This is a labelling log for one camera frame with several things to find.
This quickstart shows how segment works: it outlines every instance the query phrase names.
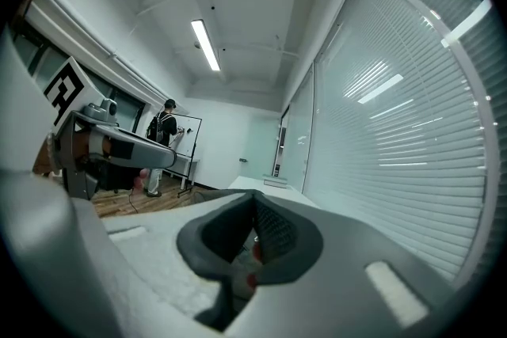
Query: person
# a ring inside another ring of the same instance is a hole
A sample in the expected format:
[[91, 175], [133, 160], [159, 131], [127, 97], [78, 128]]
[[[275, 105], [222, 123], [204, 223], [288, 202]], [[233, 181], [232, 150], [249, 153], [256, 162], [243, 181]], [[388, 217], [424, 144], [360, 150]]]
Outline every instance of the person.
[[[175, 136], [174, 141], [183, 134], [184, 129], [177, 126], [176, 119], [171, 114], [176, 108], [176, 102], [169, 99], [164, 104], [164, 111], [158, 114], [158, 119], [162, 124], [162, 140], [160, 143], [163, 146], [170, 146], [170, 136]], [[162, 176], [162, 169], [152, 169], [150, 171], [150, 179], [148, 181], [146, 195], [148, 197], [160, 197], [162, 193], [158, 190], [158, 183]]]

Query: desk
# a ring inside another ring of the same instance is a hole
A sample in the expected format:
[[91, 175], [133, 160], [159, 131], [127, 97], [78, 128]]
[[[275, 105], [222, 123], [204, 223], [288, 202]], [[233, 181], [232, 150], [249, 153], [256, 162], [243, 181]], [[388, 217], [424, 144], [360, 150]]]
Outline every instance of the desk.
[[176, 158], [176, 162], [174, 165], [168, 169], [164, 169], [165, 172], [169, 173], [171, 177], [173, 175], [181, 177], [181, 190], [185, 189], [185, 180], [188, 179], [192, 182], [192, 186], [196, 179], [196, 167], [197, 163], [200, 161], [199, 158], [194, 158], [192, 160], [192, 167], [190, 167], [190, 157], [185, 157], [183, 155], [178, 155]]
[[281, 199], [292, 200], [297, 203], [306, 204], [307, 206], [319, 208], [314, 202], [303, 194], [299, 193], [292, 186], [287, 185], [286, 189], [267, 186], [263, 180], [253, 179], [251, 177], [237, 177], [231, 183], [229, 189], [255, 189], [263, 192], [267, 196], [279, 197]]

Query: white pipe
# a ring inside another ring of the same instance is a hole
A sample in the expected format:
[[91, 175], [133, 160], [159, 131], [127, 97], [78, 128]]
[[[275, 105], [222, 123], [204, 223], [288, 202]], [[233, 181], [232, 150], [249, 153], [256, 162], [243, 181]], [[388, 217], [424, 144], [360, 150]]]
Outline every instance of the white pipe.
[[153, 85], [143, 74], [134, 68], [128, 61], [119, 57], [113, 49], [101, 38], [101, 36], [86, 23], [86, 21], [79, 15], [74, 7], [67, 0], [52, 0], [60, 9], [94, 42], [101, 48], [108, 57], [114, 58], [127, 72], [129, 72], [134, 79], [141, 82], [149, 90], [155, 93], [158, 97], [166, 100], [170, 97], [163, 93], [158, 87]]

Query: cable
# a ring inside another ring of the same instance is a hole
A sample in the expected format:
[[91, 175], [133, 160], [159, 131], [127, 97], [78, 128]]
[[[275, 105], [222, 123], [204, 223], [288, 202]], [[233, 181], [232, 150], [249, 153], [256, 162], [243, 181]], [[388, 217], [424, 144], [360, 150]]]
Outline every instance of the cable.
[[132, 196], [134, 194], [134, 188], [132, 188], [132, 190], [130, 191], [130, 195], [128, 195], [128, 202], [130, 203], [130, 205], [132, 206], [132, 208], [135, 210], [136, 214], [139, 214], [139, 212], [137, 211], [137, 209], [135, 208], [135, 206], [132, 204], [132, 201], [130, 200], [130, 196]]

